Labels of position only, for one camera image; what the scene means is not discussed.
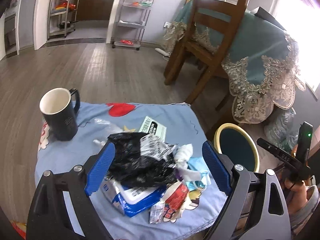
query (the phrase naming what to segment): brown cabinet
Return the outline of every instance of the brown cabinet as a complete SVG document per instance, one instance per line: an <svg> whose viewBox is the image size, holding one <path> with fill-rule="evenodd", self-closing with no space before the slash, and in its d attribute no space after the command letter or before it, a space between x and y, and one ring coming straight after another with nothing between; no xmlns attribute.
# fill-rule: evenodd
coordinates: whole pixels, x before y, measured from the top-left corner
<svg viewBox="0 0 320 240"><path fill-rule="evenodd" d="M77 20L102 20L108 21L114 0L80 0L78 5Z"/></svg>

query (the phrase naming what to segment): black mug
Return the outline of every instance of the black mug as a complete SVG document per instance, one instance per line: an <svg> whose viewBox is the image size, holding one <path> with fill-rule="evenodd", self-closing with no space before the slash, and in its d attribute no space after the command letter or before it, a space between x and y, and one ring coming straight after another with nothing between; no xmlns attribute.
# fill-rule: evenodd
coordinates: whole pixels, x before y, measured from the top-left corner
<svg viewBox="0 0 320 240"><path fill-rule="evenodd" d="M71 96L76 96L75 108ZM70 141L78 131L76 115L80 108L79 91L75 88L55 88L47 92L40 100L40 111L47 121L50 131L60 141Z"/></svg>

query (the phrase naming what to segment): screw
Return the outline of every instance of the screw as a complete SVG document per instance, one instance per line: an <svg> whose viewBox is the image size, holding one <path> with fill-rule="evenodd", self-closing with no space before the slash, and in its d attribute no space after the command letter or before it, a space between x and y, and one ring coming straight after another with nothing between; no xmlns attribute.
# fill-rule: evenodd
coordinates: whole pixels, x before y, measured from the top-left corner
<svg viewBox="0 0 320 240"><path fill-rule="evenodd" d="M45 171L45 172L43 173L43 176L48 177L50 174L51 174L51 171Z"/></svg>
<svg viewBox="0 0 320 240"><path fill-rule="evenodd" d="M274 170L272 169L267 169L267 173L270 175L270 176L273 176L275 174Z"/></svg>
<svg viewBox="0 0 320 240"><path fill-rule="evenodd" d="M237 170L237 171L243 171L243 166L241 165L241 164L236 164L235 165L235 169Z"/></svg>
<svg viewBox="0 0 320 240"><path fill-rule="evenodd" d="M82 170L82 166L81 165L77 165L73 168L74 171L79 172Z"/></svg>

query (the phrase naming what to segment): mug rim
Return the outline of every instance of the mug rim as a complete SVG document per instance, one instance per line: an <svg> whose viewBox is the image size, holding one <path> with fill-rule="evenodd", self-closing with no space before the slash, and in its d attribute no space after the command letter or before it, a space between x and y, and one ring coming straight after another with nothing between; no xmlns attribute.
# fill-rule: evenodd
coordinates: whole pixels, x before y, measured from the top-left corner
<svg viewBox="0 0 320 240"><path fill-rule="evenodd" d="M50 92L52 92L52 91L55 91L55 90L64 90L64 91L66 91L66 92L68 93L68 95L69 95L68 103L65 105L64 108L62 108L61 110L59 110L59 111L57 111L57 112L55 112L55 113L47 113L47 112L45 112L45 111L43 111L43 110L41 109L41 103L43 103L43 100L44 100L45 96L46 96L48 93L50 93ZM39 109L40 109L41 113L43 113L43 114L46 114L46 115L54 115L54 114L57 114L57 113L60 113L61 111L63 111L63 110L69 105L70 101L71 101L71 93L70 93L70 91L69 91L68 89L66 89L66 88L54 88L54 89L49 90L48 92L46 92L46 93L42 96L42 98L41 98L41 100L40 100L40 103L39 103Z"/></svg>

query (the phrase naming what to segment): power strip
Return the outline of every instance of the power strip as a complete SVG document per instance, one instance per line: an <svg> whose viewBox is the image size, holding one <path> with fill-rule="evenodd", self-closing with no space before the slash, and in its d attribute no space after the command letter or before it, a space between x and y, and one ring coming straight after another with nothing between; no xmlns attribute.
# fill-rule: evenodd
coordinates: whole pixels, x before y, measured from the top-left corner
<svg viewBox="0 0 320 240"><path fill-rule="evenodd" d="M165 57L170 57L170 54L169 53L166 53L164 50L162 50L162 49L155 49L156 50L156 52L159 52L160 54L162 54L163 56L165 56Z"/></svg>

